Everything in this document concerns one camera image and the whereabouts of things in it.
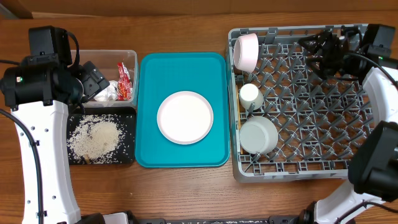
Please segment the wooden chopstick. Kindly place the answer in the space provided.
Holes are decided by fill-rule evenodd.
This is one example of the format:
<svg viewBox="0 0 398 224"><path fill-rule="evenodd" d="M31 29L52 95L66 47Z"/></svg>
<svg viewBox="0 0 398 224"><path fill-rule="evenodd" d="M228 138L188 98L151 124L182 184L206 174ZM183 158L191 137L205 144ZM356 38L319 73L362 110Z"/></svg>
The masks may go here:
<svg viewBox="0 0 398 224"><path fill-rule="evenodd" d="M241 128L241 116L240 116L240 107L239 107L239 88L236 85L236 104L237 104L237 115L238 115L238 127L237 129L240 130Z"/></svg>

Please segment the white cup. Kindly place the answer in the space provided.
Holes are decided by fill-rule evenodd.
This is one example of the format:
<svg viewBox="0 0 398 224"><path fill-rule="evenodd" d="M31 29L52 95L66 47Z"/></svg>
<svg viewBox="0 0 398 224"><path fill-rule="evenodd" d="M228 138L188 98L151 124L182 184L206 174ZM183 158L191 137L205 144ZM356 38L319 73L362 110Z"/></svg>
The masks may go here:
<svg viewBox="0 0 398 224"><path fill-rule="evenodd" d="M254 104L253 110L259 109L264 103L264 97L258 87L252 83L245 84L239 91L239 100L242 107L246 110Z"/></svg>

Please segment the white tissue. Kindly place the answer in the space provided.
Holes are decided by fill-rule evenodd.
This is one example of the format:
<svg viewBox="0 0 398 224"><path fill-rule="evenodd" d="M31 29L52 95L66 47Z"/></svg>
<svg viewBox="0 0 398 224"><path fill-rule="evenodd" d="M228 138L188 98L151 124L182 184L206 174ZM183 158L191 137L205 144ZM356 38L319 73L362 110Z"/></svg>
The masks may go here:
<svg viewBox="0 0 398 224"><path fill-rule="evenodd" d="M115 101L118 98L118 82L111 80L109 86L99 92L95 97L95 101Z"/></svg>

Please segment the small pink plate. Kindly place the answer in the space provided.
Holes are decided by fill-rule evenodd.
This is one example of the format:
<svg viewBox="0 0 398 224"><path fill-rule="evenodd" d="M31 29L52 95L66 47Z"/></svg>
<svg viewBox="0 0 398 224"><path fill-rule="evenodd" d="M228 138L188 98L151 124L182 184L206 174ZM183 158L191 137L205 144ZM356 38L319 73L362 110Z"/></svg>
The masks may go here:
<svg viewBox="0 0 398 224"><path fill-rule="evenodd" d="M238 37L233 50L233 62L238 70L249 73L253 72L258 56L259 41L255 33Z"/></svg>

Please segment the grey bowl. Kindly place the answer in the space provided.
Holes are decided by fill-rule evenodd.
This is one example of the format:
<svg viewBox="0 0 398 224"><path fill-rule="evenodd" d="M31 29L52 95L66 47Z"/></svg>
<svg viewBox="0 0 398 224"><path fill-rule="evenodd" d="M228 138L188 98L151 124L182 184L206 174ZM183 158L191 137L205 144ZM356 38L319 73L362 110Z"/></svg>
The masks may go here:
<svg viewBox="0 0 398 224"><path fill-rule="evenodd" d="M271 120L254 116L249 118L239 130L240 144L250 154L267 154L278 142L278 131Z"/></svg>

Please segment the red snack wrapper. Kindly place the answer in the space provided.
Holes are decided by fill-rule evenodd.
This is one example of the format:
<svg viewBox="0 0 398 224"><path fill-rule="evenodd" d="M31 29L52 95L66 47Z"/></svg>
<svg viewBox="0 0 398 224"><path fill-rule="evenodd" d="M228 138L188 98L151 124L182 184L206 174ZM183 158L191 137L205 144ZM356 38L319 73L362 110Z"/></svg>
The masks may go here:
<svg viewBox="0 0 398 224"><path fill-rule="evenodd" d="M118 80L118 100L126 101L132 98L131 77L126 66L121 62L118 63L119 80Z"/></svg>

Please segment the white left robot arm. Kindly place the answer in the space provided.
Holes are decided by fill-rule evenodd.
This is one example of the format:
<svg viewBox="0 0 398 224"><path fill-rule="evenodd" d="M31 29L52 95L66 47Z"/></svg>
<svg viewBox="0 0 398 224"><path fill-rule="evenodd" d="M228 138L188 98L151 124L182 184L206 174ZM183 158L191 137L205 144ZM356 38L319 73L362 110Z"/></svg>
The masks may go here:
<svg viewBox="0 0 398 224"><path fill-rule="evenodd" d="M23 223L104 223L100 213L81 215L73 193L67 155L69 105L92 96L84 87L79 58L25 58L1 78L1 91L19 135L24 179Z"/></svg>

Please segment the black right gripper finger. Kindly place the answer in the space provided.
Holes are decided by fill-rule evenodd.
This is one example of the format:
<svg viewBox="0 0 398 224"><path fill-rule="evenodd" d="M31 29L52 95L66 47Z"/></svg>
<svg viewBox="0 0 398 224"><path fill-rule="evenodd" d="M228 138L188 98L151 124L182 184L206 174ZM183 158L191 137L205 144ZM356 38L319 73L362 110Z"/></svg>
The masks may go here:
<svg viewBox="0 0 398 224"><path fill-rule="evenodd" d="M306 50L318 50L331 39L331 32L321 31L315 35L303 37L298 40L298 44Z"/></svg>
<svg viewBox="0 0 398 224"><path fill-rule="evenodd" d="M319 77L325 77L325 68L322 57L311 57L305 59L306 66Z"/></svg>

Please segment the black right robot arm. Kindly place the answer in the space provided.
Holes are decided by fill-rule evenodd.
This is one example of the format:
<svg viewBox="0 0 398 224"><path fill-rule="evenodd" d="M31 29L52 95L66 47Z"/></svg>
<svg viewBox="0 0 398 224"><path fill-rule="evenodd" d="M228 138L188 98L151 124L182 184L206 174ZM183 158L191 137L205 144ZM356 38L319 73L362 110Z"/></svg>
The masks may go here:
<svg viewBox="0 0 398 224"><path fill-rule="evenodd" d="M313 56L306 65L321 79L357 78L371 103L374 130L348 167L348 180L331 195L312 202L295 223L354 223L371 207L397 200L397 60L390 57L396 30L370 24L365 32L342 27L336 35L325 30L298 43Z"/></svg>

